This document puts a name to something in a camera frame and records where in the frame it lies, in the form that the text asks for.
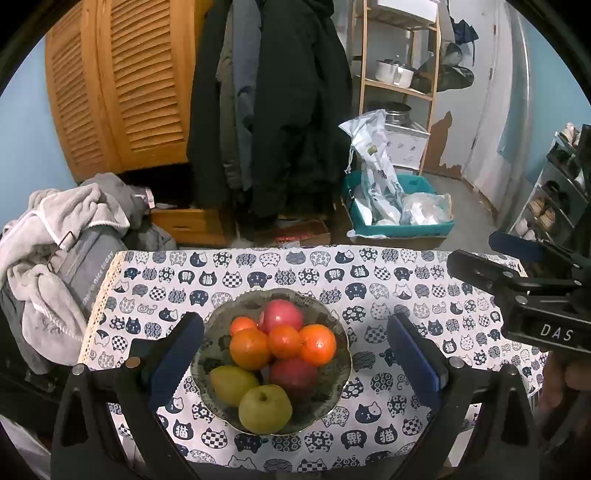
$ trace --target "white pot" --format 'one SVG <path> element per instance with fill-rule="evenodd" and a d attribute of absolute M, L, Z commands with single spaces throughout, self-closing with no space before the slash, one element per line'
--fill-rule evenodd
<path fill-rule="evenodd" d="M 398 65 L 379 61 L 375 70 L 375 77 L 380 82 L 408 88 L 413 81 L 413 71 Z"/>

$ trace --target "plastic bag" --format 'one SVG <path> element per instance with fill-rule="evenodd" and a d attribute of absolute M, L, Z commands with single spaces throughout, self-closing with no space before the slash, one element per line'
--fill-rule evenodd
<path fill-rule="evenodd" d="M 452 197 L 431 193 L 411 193 L 402 200 L 404 225 L 439 225 L 453 220 Z"/>
<path fill-rule="evenodd" d="M 349 120 L 339 128 L 351 137 L 350 172 L 353 149 L 361 156 L 361 186 L 369 199 L 374 219 L 400 224 L 404 191 L 386 150 L 386 110 L 376 110 Z"/>

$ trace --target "teal storage bin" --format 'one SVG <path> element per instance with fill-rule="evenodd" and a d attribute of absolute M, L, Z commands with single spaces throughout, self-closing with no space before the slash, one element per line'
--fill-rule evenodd
<path fill-rule="evenodd" d="M 417 175 L 399 174 L 398 181 L 402 185 L 404 193 L 435 193 L 427 179 Z M 447 237 L 452 231 L 455 222 L 442 223 L 440 225 L 393 225 L 378 226 L 365 225 L 357 204 L 353 201 L 353 191 L 361 183 L 361 171 L 354 171 L 345 177 L 343 181 L 343 200 L 345 208 L 351 215 L 353 227 L 358 235 L 385 235 L 392 238 L 412 238 L 419 236 Z"/>

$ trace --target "tablecloth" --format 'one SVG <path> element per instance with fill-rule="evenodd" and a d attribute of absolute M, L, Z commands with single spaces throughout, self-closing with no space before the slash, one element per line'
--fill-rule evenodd
<path fill-rule="evenodd" d="M 246 435 L 205 407 L 187 370 L 158 410 L 180 452 L 192 462 L 267 472 L 321 471 L 402 455 L 419 438 L 430 410 L 419 403 L 388 347 L 391 313 L 405 313 L 447 356 L 495 370 L 513 363 L 530 394 L 543 380 L 545 354 L 502 337 L 493 298 L 450 278 L 447 255 L 354 246 L 120 252 L 93 309 L 80 360 L 94 369 L 116 367 L 133 338 L 165 336 L 185 312 L 206 321 L 245 291 L 292 288 L 324 303 L 347 331 L 353 371 L 338 405 L 299 434 Z M 488 258 L 523 273 L 515 259 Z M 131 437 L 120 406 L 109 408 L 119 435 Z M 477 415 L 472 406 L 463 427 Z"/>

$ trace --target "blue wall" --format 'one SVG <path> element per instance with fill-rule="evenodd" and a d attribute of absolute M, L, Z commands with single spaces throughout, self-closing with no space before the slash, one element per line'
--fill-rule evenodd
<path fill-rule="evenodd" d="M 538 178 L 554 132 L 571 122 L 578 128 L 591 124 L 591 105 L 568 67 L 552 46 L 524 20 L 530 48 L 533 122 L 526 178 Z"/>
<path fill-rule="evenodd" d="M 0 96 L 0 164 L 0 228 L 26 210 L 31 192 L 76 186 L 51 117 L 45 38 Z"/>

